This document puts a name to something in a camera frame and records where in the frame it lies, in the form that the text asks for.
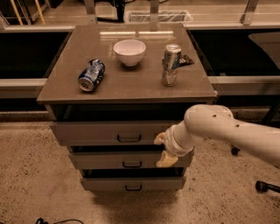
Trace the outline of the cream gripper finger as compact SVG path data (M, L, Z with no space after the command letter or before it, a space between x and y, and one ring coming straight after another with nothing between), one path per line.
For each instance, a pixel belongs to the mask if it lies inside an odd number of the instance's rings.
M161 145L161 144L164 143L164 141L165 141L165 133L161 132L155 137L154 144L155 145Z
M178 161L178 157L172 155L168 151L164 150L161 154L161 158L156 162L156 167L167 168L175 165Z

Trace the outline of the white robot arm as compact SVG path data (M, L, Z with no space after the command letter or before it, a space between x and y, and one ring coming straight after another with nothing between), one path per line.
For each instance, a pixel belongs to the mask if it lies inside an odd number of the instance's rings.
M157 166L174 165L207 139L228 142L280 168L280 129L236 120L229 108L206 104L190 107L182 122L157 135L154 143L164 146Z

